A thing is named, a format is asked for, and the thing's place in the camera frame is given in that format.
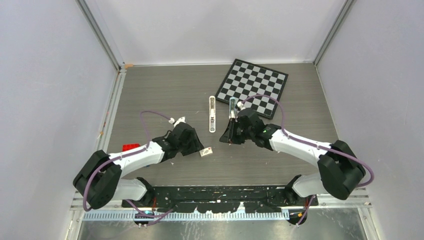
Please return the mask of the light blue white stapler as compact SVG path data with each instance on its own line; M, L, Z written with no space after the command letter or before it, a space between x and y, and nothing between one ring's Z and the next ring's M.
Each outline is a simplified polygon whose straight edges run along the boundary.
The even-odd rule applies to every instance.
M237 106L237 98L236 97L231 97L229 99L229 119L236 119L237 118L237 111L236 111L236 106Z

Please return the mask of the small white domino tile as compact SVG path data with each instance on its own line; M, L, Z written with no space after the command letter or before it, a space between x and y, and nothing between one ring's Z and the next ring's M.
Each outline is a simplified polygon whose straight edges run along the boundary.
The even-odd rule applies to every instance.
M200 153L201 157L205 157L205 156L211 155L213 153L213 151L210 147L208 147L208 148L204 148L204 149L200 150L199 153Z

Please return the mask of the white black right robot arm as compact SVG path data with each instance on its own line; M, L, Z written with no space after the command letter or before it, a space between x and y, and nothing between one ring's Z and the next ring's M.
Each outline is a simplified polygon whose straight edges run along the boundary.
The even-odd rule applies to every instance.
M295 176L284 187L285 198L291 205L299 205L306 197L320 194L346 200L366 176L364 165L357 162L344 141L320 142L293 134L279 125L265 124L251 108L230 118L219 139L221 143L235 145L247 140L260 148L304 160L318 169L315 174Z

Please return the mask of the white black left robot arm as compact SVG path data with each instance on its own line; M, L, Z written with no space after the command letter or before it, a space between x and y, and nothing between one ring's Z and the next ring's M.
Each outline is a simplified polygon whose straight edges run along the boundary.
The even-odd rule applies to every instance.
M75 176L72 184L82 195L85 211L97 210L110 201L130 201L148 207L155 198L154 188L142 177L126 179L126 175L174 158L204 150L196 130L180 122L166 135L147 144L123 152L107 154L95 151Z

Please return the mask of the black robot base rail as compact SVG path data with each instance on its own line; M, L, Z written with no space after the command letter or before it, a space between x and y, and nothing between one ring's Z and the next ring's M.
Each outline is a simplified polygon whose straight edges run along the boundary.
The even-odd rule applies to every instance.
M318 201L310 197L301 198L277 185L235 186L155 186L141 200L122 201L124 208L155 209L161 213L202 214L210 211L234 213L244 207L246 213L277 213L282 207L304 209L308 204L316 206Z

